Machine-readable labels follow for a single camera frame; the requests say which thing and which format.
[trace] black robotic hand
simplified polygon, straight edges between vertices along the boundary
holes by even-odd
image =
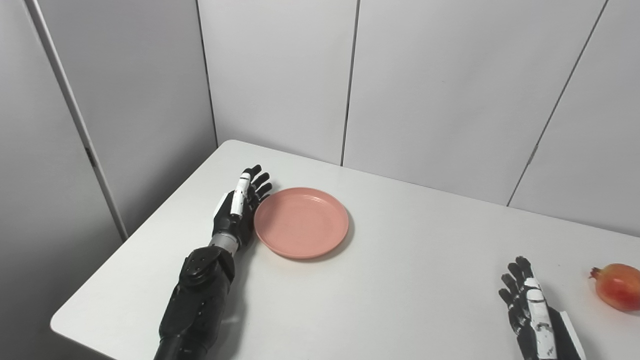
[[[273,188],[269,173],[256,177],[262,170],[260,165],[246,168],[234,191],[222,196],[213,218],[213,233],[210,245],[217,245],[235,254],[236,250],[247,246],[253,234],[253,216],[258,205],[266,199]]]
[[[155,360],[202,360],[216,341],[236,274],[233,256],[251,240],[255,210],[272,188],[268,173],[255,178],[261,170],[255,165],[243,171],[218,204],[209,246],[184,260],[160,323]]]
[[[525,360],[586,360],[566,312],[558,312],[547,300],[529,260],[518,256],[508,265],[511,275],[498,293],[509,309],[509,322]]]

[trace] panel seam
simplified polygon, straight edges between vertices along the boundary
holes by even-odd
[[[204,48],[204,33],[202,32],[202,18],[200,17],[200,1],[196,2],[196,13],[198,15],[198,31],[200,32],[200,46],[202,46],[202,58],[204,59],[204,74],[207,78],[207,90],[209,91],[209,107],[211,108],[211,121],[213,122],[213,135],[216,139],[216,149],[220,146],[218,142],[218,131],[216,129],[216,115],[213,113],[213,98],[211,97],[211,82],[209,80],[209,64],[207,63],[207,51]]]
[[[73,90],[71,89],[71,85],[68,81],[65,69],[62,66],[60,57],[58,56],[56,46],[53,44],[53,39],[51,37],[51,34],[49,33],[49,28],[47,27],[47,23],[42,14],[42,10],[40,9],[40,4],[38,3],[38,0],[25,0],[24,3],[27,6],[27,10],[29,12],[29,15],[31,16],[33,25],[36,28],[36,32],[38,33],[38,37],[40,38],[42,47],[44,48],[45,54],[47,55],[47,59],[49,60],[51,69],[53,70],[56,81],[58,82],[58,86],[60,87],[60,91],[62,92],[62,96],[64,97],[69,109],[69,113],[71,114],[71,118],[76,125],[76,130],[78,132],[78,135],[80,136],[80,141],[82,142],[86,151],[89,152],[91,156],[93,156],[93,160],[95,162],[95,166],[92,167],[93,172],[98,180],[98,184],[100,185],[100,189],[102,190],[102,194],[107,203],[107,207],[109,208],[109,212],[111,213],[116,228],[118,229],[118,233],[120,234],[120,237],[124,242],[129,237],[129,235],[127,234],[127,229],[124,225],[124,222],[122,221],[120,212],[116,207],[111,189],[107,184],[102,165],[100,164],[100,160],[98,159],[95,147],[93,146],[93,142],[89,137],[84,118],[80,112],[80,107],[77,104],[76,97],[73,93]]]
[[[358,21],[360,20],[360,0],[356,2],[356,18],[353,25],[353,45],[351,46],[351,64],[349,68],[349,86],[347,87],[347,106],[344,114],[344,129],[342,132],[342,151],[340,166],[344,166],[344,148],[347,143],[347,123],[349,122],[349,105],[351,104],[351,82],[353,81],[353,62],[356,55],[356,39],[358,37]]]
[[[538,137],[538,141],[536,142],[536,145],[533,147],[533,151],[531,151],[531,155],[529,156],[529,161],[527,161],[527,163],[525,164],[524,169],[522,170],[522,173],[520,174],[520,178],[518,178],[518,182],[516,183],[515,188],[513,188],[513,192],[511,193],[511,196],[509,197],[509,201],[507,201],[507,206],[511,205],[511,201],[513,200],[513,197],[515,196],[516,192],[518,191],[518,187],[520,186],[520,182],[522,182],[522,178],[524,177],[524,174],[527,172],[527,169],[529,168],[529,165],[533,161],[533,157],[535,156],[536,151],[538,150],[538,146],[540,145],[540,141],[542,140],[542,137],[544,136],[545,132],[547,131],[549,123],[551,122],[551,118],[556,113],[556,109],[558,107],[558,104],[560,104],[560,100],[562,99],[562,96],[564,95],[564,91],[566,90],[567,86],[569,85],[569,82],[571,81],[571,78],[573,77],[573,73],[575,72],[575,69],[578,67],[578,63],[580,62],[580,59],[582,58],[582,55],[584,54],[584,50],[587,48],[587,45],[589,44],[589,41],[591,40],[591,37],[593,36],[593,32],[595,31],[596,26],[598,26],[598,23],[600,22],[600,18],[602,17],[602,14],[604,13],[604,10],[607,7],[608,3],[609,3],[609,0],[605,0],[604,4],[602,5],[602,8],[600,9],[600,13],[598,14],[598,17],[596,18],[596,21],[593,23],[593,26],[591,27],[591,31],[589,32],[589,36],[587,36],[587,40],[584,42],[584,45],[582,46],[582,49],[580,50],[580,53],[578,54],[578,57],[575,60],[575,63],[573,64],[573,68],[571,69],[571,72],[569,72],[569,77],[564,82],[564,86],[563,86],[562,90],[560,91],[560,95],[558,96],[554,107],[551,109],[551,114],[549,115],[549,118],[547,119],[547,122],[545,123],[545,126],[542,128],[542,132],[540,133],[540,136]]]

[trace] black forearm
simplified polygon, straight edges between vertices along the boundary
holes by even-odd
[[[155,360],[201,360],[218,337],[231,282],[231,255],[216,246],[185,259],[160,324]]]

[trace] robot finger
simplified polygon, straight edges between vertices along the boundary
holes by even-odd
[[[262,186],[262,184],[265,183],[265,181],[269,180],[269,173],[265,172],[262,175],[260,175],[259,177],[256,177],[255,180],[253,180],[253,182],[251,183],[252,188],[258,189],[260,188],[260,186]]]
[[[524,276],[522,275],[522,269],[516,263],[509,263],[507,266],[509,272],[516,279],[516,285],[518,289],[522,291],[522,285],[524,284]]]
[[[260,173],[260,171],[262,171],[262,166],[260,166],[260,164],[256,164],[252,168],[246,168],[243,171],[243,174],[249,174],[249,180],[251,181],[257,174]]]
[[[522,330],[522,327],[527,325],[527,319],[522,313],[522,309],[519,304],[514,301],[507,289],[500,289],[498,294],[500,294],[500,297],[507,304],[507,308],[509,309],[509,324],[511,325],[513,332],[517,335]]]
[[[509,291],[511,292],[511,295],[515,300],[519,293],[518,286],[516,285],[516,281],[513,280],[513,278],[509,274],[504,274],[500,278],[502,279],[502,282],[504,282],[504,284],[507,286],[507,289],[509,289]]]
[[[527,258],[518,256],[516,258],[516,264],[518,264],[518,266],[522,270],[522,275],[524,275],[525,278],[534,277],[533,270],[531,270],[531,263],[529,262],[529,260],[527,260]]]
[[[273,189],[273,185],[271,183],[262,185],[258,190],[255,191],[256,198],[260,199],[260,201],[262,202],[262,200],[264,200],[264,195],[271,189]]]

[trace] white finger segment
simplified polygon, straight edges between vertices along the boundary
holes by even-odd
[[[527,303],[531,313],[531,328],[536,335],[538,358],[540,360],[556,360],[556,339],[554,330],[551,327],[551,317],[549,317],[547,302],[544,295],[542,295],[542,291],[540,289],[527,291]]]
[[[246,192],[251,185],[251,174],[243,172],[238,181],[238,185],[234,190],[234,198],[231,202],[231,214],[242,217],[242,211],[244,209],[244,201],[246,200]]]

